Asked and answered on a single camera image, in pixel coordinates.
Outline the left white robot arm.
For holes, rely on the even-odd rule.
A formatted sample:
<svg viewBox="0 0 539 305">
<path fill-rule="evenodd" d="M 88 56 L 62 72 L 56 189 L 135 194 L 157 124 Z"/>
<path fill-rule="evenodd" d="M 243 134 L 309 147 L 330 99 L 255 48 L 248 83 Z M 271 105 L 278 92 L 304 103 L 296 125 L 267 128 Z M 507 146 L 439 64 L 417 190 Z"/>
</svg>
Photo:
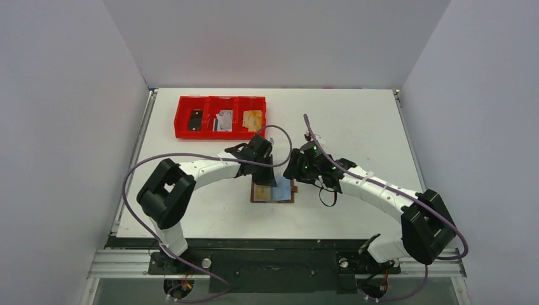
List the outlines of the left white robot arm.
<svg viewBox="0 0 539 305">
<path fill-rule="evenodd" d="M 262 185 L 276 186 L 272 148 L 271 141 L 254 135 L 249 143 L 229 147 L 215 160 L 176 163 L 166 158 L 158 163 L 136 201 L 151 220 L 158 243 L 166 253 L 164 263 L 168 269 L 182 273 L 189 267 L 181 219 L 194 191 L 220 180 L 248 175 Z"/>
</svg>

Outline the white VIP card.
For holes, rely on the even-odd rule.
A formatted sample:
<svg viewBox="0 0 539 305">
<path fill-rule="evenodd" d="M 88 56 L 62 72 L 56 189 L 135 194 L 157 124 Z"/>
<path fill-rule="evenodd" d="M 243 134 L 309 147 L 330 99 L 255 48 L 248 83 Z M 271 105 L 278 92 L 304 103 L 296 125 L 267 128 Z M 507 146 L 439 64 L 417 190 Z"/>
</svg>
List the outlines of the white VIP card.
<svg viewBox="0 0 539 305">
<path fill-rule="evenodd" d="M 221 110 L 216 115 L 216 118 L 221 120 L 221 126 L 224 129 L 223 132 L 231 132 L 233 129 L 233 111 Z"/>
</svg>

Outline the brown leather card holder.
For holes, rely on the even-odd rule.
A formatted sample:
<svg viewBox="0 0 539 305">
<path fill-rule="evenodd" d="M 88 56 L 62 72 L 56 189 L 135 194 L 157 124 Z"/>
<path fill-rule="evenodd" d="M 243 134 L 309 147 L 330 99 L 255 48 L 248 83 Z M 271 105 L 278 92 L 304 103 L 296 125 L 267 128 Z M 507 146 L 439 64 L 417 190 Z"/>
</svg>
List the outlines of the brown leather card holder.
<svg viewBox="0 0 539 305">
<path fill-rule="evenodd" d="M 293 180 L 286 179 L 283 176 L 276 178 L 277 186 L 273 187 L 271 200 L 269 201 L 255 201 L 254 200 L 254 186 L 252 183 L 250 191 L 251 203 L 293 203 L 294 195 L 297 193 L 297 187 L 294 185 Z"/>
</svg>

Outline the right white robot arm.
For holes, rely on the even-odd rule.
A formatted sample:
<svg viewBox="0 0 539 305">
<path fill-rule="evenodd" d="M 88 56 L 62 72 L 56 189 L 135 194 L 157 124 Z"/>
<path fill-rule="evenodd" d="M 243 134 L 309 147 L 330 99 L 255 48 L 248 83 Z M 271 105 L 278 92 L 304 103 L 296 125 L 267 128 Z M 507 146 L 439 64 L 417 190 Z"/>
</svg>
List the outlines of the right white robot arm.
<svg viewBox="0 0 539 305">
<path fill-rule="evenodd" d="M 313 141 L 292 150 L 283 175 L 358 198 L 400 224 L 393 236 L 376 234 L 361 246 L 358 262 L 366 271 L 405 257 L 431 265 L 456 236 L 454 222 L 435 191 L 419 193 L 397 187 L 348 159 L 324 155 Z"/>
</svg>

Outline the beige signature card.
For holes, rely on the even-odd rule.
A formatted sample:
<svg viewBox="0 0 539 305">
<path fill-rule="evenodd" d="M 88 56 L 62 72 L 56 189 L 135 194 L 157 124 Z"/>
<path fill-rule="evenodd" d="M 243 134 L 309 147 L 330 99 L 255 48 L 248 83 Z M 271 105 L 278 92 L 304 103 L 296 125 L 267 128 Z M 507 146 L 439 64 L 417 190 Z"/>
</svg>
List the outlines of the beige signature card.
<svg viewBox="0 0 539 305">
<path fill-rule="evenodd" d="M 254 186 L 254 200 L 255 201 L 269 201 L 272 194 L 271 186 Z"/>
</svg>

